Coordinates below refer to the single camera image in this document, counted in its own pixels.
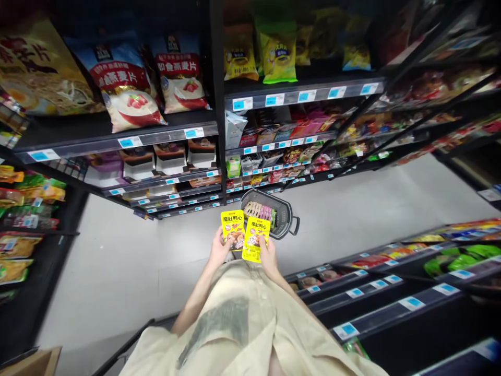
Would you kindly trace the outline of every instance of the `yellow snack bag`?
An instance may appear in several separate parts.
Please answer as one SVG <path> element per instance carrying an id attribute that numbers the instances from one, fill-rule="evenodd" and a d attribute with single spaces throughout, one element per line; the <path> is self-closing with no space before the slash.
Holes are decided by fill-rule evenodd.
<path id="1" fill-rule="evenodd" d="M 247 261 L 261 263 L 261 247 L 259 237 L 265 237 L 266 244 L 270 235 L 270 221 L 249 217 L 247 222 L 247 231 L 245 232 L 244 250 L 242 258 Z"/>
<path id="2" fill-rule="evenodd" d="M 230 251 L 241 251 L 244 247 L 244 212 L 242 210 L 223 211 L 221 213 L 224 244 L 229 238 L 235 238 Z"/>

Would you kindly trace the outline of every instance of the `gray floor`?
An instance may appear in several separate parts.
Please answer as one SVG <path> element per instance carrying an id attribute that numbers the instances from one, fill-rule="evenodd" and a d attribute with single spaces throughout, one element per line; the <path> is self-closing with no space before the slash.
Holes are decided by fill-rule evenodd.
<path id="1" fill-rule="evenodd" d="M 279 194 L 301 218 L 277 242 L 292 273 L 442 224 L 499 216 L 432 156 Z M 63 346 L 58 375 L 88 375 L 148 319 L 182 308 L 210 251 L 220 213 L 152 222 L 92 196 L 38 338 Z"/>

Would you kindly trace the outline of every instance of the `oatmeal bag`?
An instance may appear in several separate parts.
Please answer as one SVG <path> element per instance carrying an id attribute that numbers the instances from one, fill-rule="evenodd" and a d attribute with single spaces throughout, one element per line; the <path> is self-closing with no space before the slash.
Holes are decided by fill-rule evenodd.
<path id="1" fill-rule="evenodd" d="M 150 47 L 160 73 L 165 113 L 209 109 L 200 78 L 198 37 L 168 34 L 154 38 Z"/>
<path id="2" fill-rule="evenodd" d="M 166 125 L 133 31 L 99 39 L 65 40 L 101 90 L 113 133 Z"/>
<path id="3" fill-rule="evenodd" d="M 30 115 L 104 111 L 47 18 L 0 30 L 0 86 Z"/>

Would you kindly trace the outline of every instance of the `white tiled floor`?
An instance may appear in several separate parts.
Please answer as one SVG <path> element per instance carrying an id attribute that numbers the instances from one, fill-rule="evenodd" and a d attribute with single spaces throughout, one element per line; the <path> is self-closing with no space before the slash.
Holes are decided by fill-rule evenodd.
<path id="1" fill-rule="evenodd" d="M 498 216 L 433 157 L 279 194 L 301 218 L 278 241 L 284 274 L 439 226 Z M 182 308 L 210 251 L 220 212 L 152 222 L 92 196 L 40 333 L 63 346 L 58 375 L 95 371 L 150 318 Z"/>

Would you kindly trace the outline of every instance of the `finger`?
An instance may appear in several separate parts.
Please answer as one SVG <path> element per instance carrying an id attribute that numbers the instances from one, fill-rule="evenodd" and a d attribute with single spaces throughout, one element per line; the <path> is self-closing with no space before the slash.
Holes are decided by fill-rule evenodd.
<path id="1" fill-rule="evenodd" d="M 225 249 L 226 251 L 230 251 L 230 248 L 231 246 L 233 245 L 233 243 L 235 242 L 235 238 L 234 237 L 231 237 L 228 239 L 228 241 L 226 242 L 226 244 L 224 245 L 223 249 Z"/>

